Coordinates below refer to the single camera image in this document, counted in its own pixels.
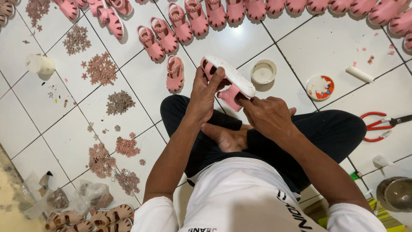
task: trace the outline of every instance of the glue container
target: glue container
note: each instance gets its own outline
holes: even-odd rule
[[[54,73],[54,61],[46,56],[30,54],[26,58],[28,70],[35,74],[50,75]]]

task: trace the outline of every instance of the scissors blade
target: scissors blade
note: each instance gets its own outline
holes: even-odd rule
[[[396,124],[400,124],[400,123],[404,123],[404,122],[408,122],[408,121],[412,121],[412,114],[411,115],[407,115],[407,116],[403,116],[400,118],[393,118],[389,123],[391,126],[395,126]]]

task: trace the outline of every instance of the hand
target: hand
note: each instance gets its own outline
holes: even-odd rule
[[[215,93],[225,86],[221,83],[223,78],[225,78],[225,70],[219,67],[208,83],[202,68],[197,68],[186,116],[199,122],[200,125],[212,117]]]
[[[288,109],[286,102],[277,97],[268,97],[260,100],[257,97],[239,99],[243,112],[249,123],[266,138],[278,145],[285,139],[299,133],[292,123],[291,115],[296,113],[296,108]]]

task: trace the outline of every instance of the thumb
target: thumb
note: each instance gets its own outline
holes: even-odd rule
[[[212,93],[214,95],[216,92],[216,89],[219,87],[219,84],[222,82],[224,78],[225,78],[225,69],[222,67],[219,67],[216,70],[216,72],[213,74],[211,80],[209,81],[209,84],[206,87],[208,93]]]

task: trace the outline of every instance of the white tile floor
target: white tile floor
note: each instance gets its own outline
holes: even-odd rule
[[[138,41],[136,27],[140,24],[149,26],[152,16],[165,16],[169,21],[168,1],[149,0],[143,4],[131,1],[134,13],[122,17],[125,26],[122,40],[117,40],[105,25],[91,16],[90,11],[84,10],[76,21],[79,26],[87,27],[91,47],[72,56],[68,56],[62,41],[75,22],[67,20],[51,3],[49,14],[39,21],[43,29],[39,32],[31,28],[25,12],[26,3],[27,0],[22,0],[16,6],[16,15],[0,33],[1,145],[23,178],[32,171],[42,176],[50,170],[54,174],[51,187],[63,187],[68,195],[73,194],[82,179],[106,183],[117,204],[128,202],[138,208],[148,174],[169,141],[159,107],[172,93],[166,89],[165,61],[150,61]],[[183,0],[177,0],[177,4],[183,6]],[[403,50],[403,38],[390,33],[387,36],[386,32],[386,27],[371,26],[365,18],[355,19],[347,14],[337,17],[329,11],[320,15],[304,11],[298,16],[284,11],[275,17],[266,16],[260,22],[246,18],[236,26],[228,24],[218,30],[211,28],[206,36],[181,44],[176,52],[185,68],[185,83],[178,94],[190,96],[195,69],[206,54],[238,67],[247,79],[250,79],[250,69],[256,61],[270,59],[278,69],[275,81],[267,86],[257,86],[256,95],[260,98],[281,97],[289,107],[296,107],[298,114],[327,109],[345,110],[359,116],[368,111],[386,112],[394,118],[412,114],[412,54]],[[391,43],[396,49],[389,48]],[[81,79],[85,72],[80,66],[81,61],[106,51],[119,68],[115,84],[91,85],[88,80]],[[56,64],[56,72],[44,85],[43,80],[28,73],[24,66],[28,54],[38,53],[45,53]],[[371,65],[367,63],[370,55],[375,56]],[[379,78],[373,84],[365,84],[346,73],[345,68],[353,62]],[[330,76],[336,87],[329,99],[313,102],[302,86],[319,74]],[[107,116],[107,95],[120,90],[129,93],[136,107],[122,115]],[[49,98],[49,92],[54,94],[53,98]],[[234,113],[220,100],[215,101],[215,109],[224,110],[247,123],[242,112]],[[94,123],[93,133],[87,131],[88,122]],[[115,132],[115,125],[120,125],[122,130]],[[357,170],[364,174],[366,186],[361,180],[356,181],[364,192],[375,189],[387,177],[410,177],[410,172],[390,167],[378,170],[372,158],[380,154],[394,162],[403,159],[399,164],[410,170],[412,158],[407,156],[412,154],[411,131],[412,123],[405,123],[396,126],[393,134],[380,142],[362,142],[341,166],[348,173]],[[114,153],[116,138],[127,138],[130,132],[137,135],[141,153],[132,158]],[[94,133],[116,158],[119,169],[130,169],[139,176],[140,193],[136,197],[127,196],[110,178],[99,179],[86,168],[88,148],[98,142],[93,138]],[[381,133],[369,132],[368,136]],[[140,159],[146,160],[145,166],[138,164]],[[191,192],[192,187],[183,175],[174,194],[180,224]],[[301,204],[310,205],[321,197],[310,187],[303,192]]]

